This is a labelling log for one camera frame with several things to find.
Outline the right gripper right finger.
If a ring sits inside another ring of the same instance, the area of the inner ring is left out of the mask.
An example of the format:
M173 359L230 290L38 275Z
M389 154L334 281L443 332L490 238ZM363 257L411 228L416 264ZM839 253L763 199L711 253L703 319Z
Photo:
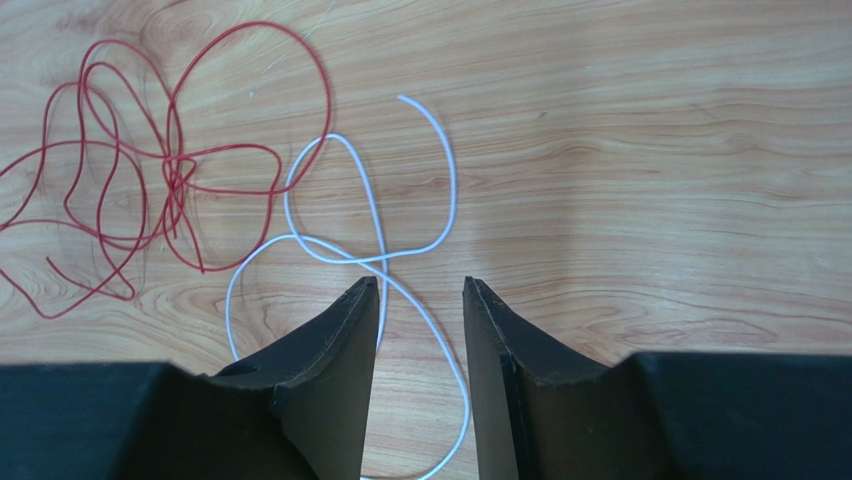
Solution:
M464 283L484 479L847 479L851 360L637 352L606 366Z

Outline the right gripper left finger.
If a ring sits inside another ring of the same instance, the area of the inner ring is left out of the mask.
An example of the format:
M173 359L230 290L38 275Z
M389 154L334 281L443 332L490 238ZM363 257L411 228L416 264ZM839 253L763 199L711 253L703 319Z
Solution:
M215 375L168 362L5 365L5 479L355 479L376 279Z

